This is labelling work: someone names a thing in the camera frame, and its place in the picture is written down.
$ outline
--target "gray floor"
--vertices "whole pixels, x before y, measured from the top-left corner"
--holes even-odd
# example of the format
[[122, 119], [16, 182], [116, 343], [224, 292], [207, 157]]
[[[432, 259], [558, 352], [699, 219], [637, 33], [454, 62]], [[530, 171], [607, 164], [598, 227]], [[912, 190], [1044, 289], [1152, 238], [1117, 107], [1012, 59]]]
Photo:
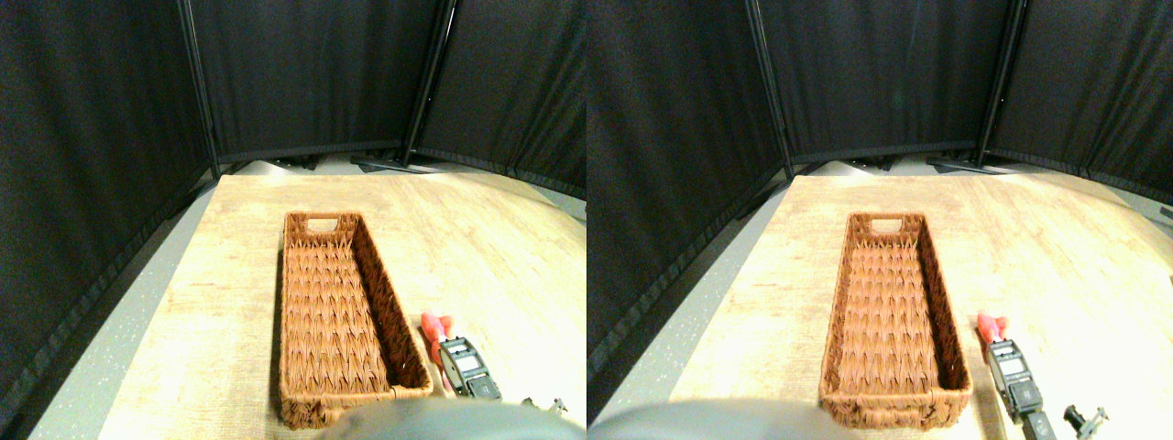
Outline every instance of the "gray floor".
[[[454, 163], [427, 165], [442, 172], [484, 172]], [[362, 175], [350, 163], [348, 154], [323, 158], [313, 170], [297, 167], [277, 167], [267, 162], [252, 162], [236, 175]], [[377, 171], [369, 175], [402, 175], [400, 171]], [[534, 187], [563, 211], [583, 224], [586, 204], [583, 201]], [[32, 432], [33, 439], [91, 439], [101, 432], [106, 414], [126, 375], [127, 367], [138, 348], [138, 343], [163, 292], [171, 282], [196, 225], [208, 209], [215, 188], [202, 194], [184, 212], [164, 223], [135, 257], [113, 290], [123, 290], [121, 300], [111, 299], [109, 318], [101, 324], [94, 339], [84, 346], [81, 360], [68, 372], [65, 384], [48, 402], [45, 414]]]
[[[936, 176], [938, 172], [924, 164], [925, 155], [902, 157], [889, 171], [859, 163], [830, 162], [815, 170], [814, 176]], [[1044, 168], [1026, 164], [1012, 164], [998, 168], [1004, 172], [1039, 172], [1055, 174]], [[945, 176], [974, 176], [970, 171], [948, 172]], [[1130, 203], [1138, 212], [1173, 237], [1173, 221], [1159, 214], [1160, 204], [1151, 199], [1116, 190], [1120, 198]], [[616, 390], [611, 400], [599, 413], [597, 421], [605, 420], [642, 405], [664, 402], [672, 394], [685, 364], [700, 341], [700, 336], [708, 326], [710, 319], [733, 285], [738, 271], [750, 257], [750, 251], [766, 230], [766, 224], [781, 204], [786, 191], [771, 197], [753, 215], [743, 221], [733, 222], [723, 231], [697, 258], [682, 280], [670, 289], [690, 290], [687, 297], [676, 310], [664, 329], [656, 336], [647, 350], [636, 363], [623, 384]]]

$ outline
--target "black curtain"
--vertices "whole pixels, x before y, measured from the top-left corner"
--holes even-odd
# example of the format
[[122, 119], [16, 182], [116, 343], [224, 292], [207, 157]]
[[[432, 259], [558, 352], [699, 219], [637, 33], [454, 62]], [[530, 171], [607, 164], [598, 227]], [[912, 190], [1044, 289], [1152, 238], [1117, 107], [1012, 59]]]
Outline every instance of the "black curtain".
[[662, 293], [782, 167], [741, 1], [596, 2], [588, 418], [679, 305]]
[[191, 1], [222, 163], [399, 148], [435, 7]]
[[1173, 204], [1173, 6], [1031, 2], [991, 154]]
[[582, 1], [462, 1], [419, 151], [586, 198]]
[[1005, 13], [1005, 0], [761, 0], [793, 161], [974, 148]]
[[0, 432], [211, 165], [179, 14], [0, 2]]

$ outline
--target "wicker basket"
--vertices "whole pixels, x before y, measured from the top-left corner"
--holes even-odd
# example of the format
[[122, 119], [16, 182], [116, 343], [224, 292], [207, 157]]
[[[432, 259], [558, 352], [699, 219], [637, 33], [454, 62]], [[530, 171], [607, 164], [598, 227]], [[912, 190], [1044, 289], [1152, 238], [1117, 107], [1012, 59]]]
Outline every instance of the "wicker basket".
[[[900, 221], [879, 232], [872, 221]], [[852, 214], [819, 395], [854, 428], [951, 426], [972, 385], [923, 214]]]
[[[338, 226], [317, 232], [311, 218]], [[379, 251], [357, 212], [285, 215], [282, 419], [320, 428], [377, 400], [427, 395], [423, 365]]]

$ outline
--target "red handle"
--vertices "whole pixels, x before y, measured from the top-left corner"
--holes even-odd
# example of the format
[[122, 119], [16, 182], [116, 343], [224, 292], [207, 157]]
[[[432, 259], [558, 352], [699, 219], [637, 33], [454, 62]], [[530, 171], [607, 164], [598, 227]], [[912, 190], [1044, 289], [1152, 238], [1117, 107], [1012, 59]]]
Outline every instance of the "red handle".
[[1006, 329], [1009, 326], [1010, 319], [1006, 319], [1006, 317], [998, 317], [995, 319], [994, 317], [986, 314], [985, 311], [977, 313], [977, 331], [982, 333], [982, 341], [984, 341], [985, 345], [1009, 339], [1006, 337]]

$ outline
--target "wooden table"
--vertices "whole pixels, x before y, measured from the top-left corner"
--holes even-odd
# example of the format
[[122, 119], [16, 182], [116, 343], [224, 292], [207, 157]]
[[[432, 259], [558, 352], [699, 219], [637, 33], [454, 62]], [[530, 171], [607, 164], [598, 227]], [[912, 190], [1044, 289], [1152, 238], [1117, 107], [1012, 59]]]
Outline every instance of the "wooden table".
[[1059, 175], [799, 177], [734, 280], [672, 400], [768, 398], [814, 406], [847, 216], [922, 211], [962, 331], [974, 395], [950, 428], [879, 439], [1021, 439], [977, 339], [982, 309], [1010, 317], [1060, 439], [1074, 404], [1111, 418], [1096, 439], [1173, 427], [1173, 241], [1106, 188]]
[[318, 433], [290, 431], [276, 411], [278, 251], [292, 210], [362, 212], [413, 326], [429, 307], [456, 316], [504, 401], [562, 398], [585, 426], [586, 231], [533, 188], [495, 175], [224, 176], [102, 438]]

